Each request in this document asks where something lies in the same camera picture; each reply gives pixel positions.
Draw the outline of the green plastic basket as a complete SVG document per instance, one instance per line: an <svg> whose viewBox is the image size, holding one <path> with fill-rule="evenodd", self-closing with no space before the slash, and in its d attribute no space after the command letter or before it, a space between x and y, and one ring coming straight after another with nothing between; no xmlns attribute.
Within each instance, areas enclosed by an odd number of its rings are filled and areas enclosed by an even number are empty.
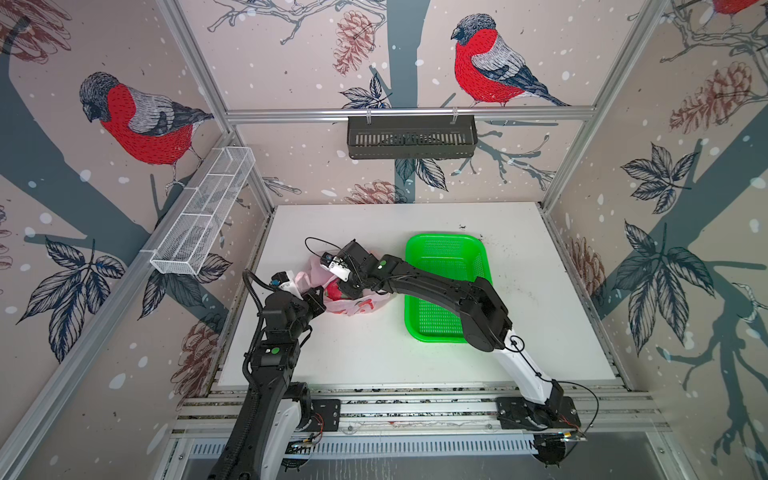
<svg viewBox="0 0 768 480"><path fill-rule="evenodd" d="M425 343L465 344L457 302L476 279L492 280L481 240L467 234L417 234L407 241L405 261L431 275L426 299L412 295L404 299L409 334Z"/></svg>

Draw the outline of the red dragon fruit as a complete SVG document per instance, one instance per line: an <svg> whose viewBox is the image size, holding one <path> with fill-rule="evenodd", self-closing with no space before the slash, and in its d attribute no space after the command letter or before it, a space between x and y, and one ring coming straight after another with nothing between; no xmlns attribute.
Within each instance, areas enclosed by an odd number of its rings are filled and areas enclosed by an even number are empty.
<svg viewBox="0 0 768 480"><path fill-rule="evenodd" d="M325 296L329 301L340 301L345 299L343 292L340 290L338 279L329 282L324 287L324 291Z"/></svg>

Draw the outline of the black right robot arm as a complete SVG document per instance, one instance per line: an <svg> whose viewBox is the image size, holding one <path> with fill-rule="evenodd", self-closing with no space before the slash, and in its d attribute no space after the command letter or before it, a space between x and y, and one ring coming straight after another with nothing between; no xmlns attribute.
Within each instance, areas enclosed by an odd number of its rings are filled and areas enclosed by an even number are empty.
<svg viewBox="0 0 768 480"><path fill-rule="evenodd" d="M356 241L336 254L325 253L321 264L339 278L339 288L357 299L365 290L415 297L442 307L461 322L465 341L493 353L512 377L532 416L555 420L564 399L560 384L542 373L516 334L509 311L485 278L453 280L418 269L392 255L378 259Z"/></svg>

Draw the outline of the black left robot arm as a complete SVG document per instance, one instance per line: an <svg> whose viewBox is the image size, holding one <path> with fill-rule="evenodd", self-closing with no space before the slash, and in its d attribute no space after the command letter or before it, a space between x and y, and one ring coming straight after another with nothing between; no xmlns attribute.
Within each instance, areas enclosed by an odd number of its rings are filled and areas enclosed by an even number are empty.
<svg viewBox="0 0 768 480"><path fill-rule="evenodd" d="M309 423L308 386L292 380L301 336L325 312L323 289L277 290L256 302L258 323L242 373L247 395L210 479L275 479L294 431Z"/></svg>

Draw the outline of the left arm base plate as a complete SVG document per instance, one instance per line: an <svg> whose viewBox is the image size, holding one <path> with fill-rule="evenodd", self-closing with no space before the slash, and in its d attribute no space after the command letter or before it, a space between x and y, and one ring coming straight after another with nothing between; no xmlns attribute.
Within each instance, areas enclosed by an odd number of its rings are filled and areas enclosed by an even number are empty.
<svg viewBox="0 0 768 480"><path fill-rule="evenodd" d="M340 424L341 401L339 399L314 399L308 423L302 432L337 432Z"/></svg>

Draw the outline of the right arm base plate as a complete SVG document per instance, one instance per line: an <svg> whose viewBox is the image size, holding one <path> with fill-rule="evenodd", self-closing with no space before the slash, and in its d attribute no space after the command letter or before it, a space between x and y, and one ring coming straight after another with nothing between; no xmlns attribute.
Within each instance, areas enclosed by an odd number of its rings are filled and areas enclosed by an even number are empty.
<svg viewBox="0 0 768 480"><path fill-rule="evenodd" d="M571 397L547 400L544 405L529 402L523 397L495 399L497 419L503 430L580 430L578 412Z"/></svg>

